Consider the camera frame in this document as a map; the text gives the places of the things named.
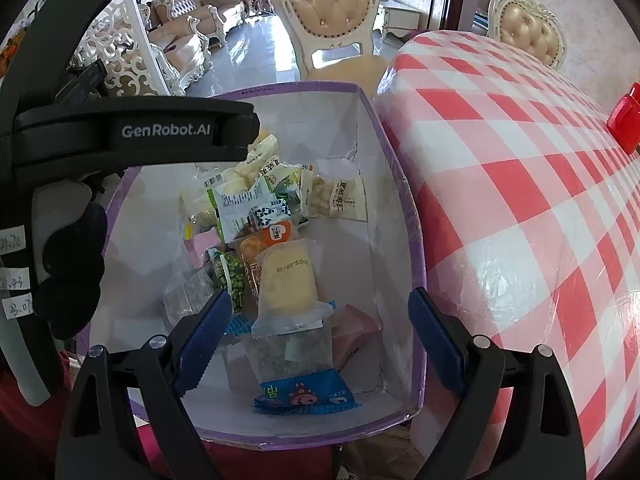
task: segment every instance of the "tiled floor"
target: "tiled floor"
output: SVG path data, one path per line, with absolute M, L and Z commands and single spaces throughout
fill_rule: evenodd
M 402 46 L 389 36 L 384 42 L 374 32 L 374 53 L 391 59 Z M 317 52 L 314 63 L 355 56 L 356 46 Z M 191 97 L 211 97 L 241 88 L 296 81 L 300 78 L 296 57 L 282 22 L 277 16 L 250 18 L 226 35 L 226 45 L 211 56 L 213 67 L 187 88 Z

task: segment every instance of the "white cabinet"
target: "white cabinet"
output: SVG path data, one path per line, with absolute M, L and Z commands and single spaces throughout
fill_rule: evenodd
M 383 40 L 390 32 L 403 38 L 412 30 L 418 29 L 419 20 L 420 10 L 393 0 L 380 0 L 373 30 L 379 30 Z

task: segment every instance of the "blue gripper pad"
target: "blue gripper pad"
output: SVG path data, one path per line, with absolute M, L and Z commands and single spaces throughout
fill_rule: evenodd
M 415 289 L 409 295 L 409 319 L 442 385 L 459 399 L 464 396 L 464 359 L 427 299 Z
M 231 321 L 233 306 L 231 296 L 222 292 L 217 298 L 212 297 L 214 303 L 202 317 L 200 323 L 191 333 L 178 354 L 178 367 L 175 371 L 172 387 L 178 397 L 182 397 L 189 390 L 198 386 L 209 366 L 209 362 L 216 351 L 226 327 Z

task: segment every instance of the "genrobot.ai logo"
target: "genrobot.ai logo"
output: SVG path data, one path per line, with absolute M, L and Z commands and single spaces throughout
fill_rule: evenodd
M 122 128 L 122 137 L 130 139 L 131 137 L 155 137 L 155 136 L 176 136 L 176 135 L 210 135 L 211 124 L 185 124 L 177 126 L 176 124 L 150 124 L 149 126 L 132 126 L 125 124 Z

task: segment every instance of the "plastic table cover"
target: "plastic table cover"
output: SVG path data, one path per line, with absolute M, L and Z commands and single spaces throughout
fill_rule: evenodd
M 640 157 L 570 81 L 489 38 L 417 36 L 378 91 L 420 214 L 428 291 L 503 348 L 551 346 L 593 479 L 639 414 Z M 476 471 L 490 463 L 510 395 L 501 391 Z M 428 373 L 412 427 L 423 453 L 455 403 Z

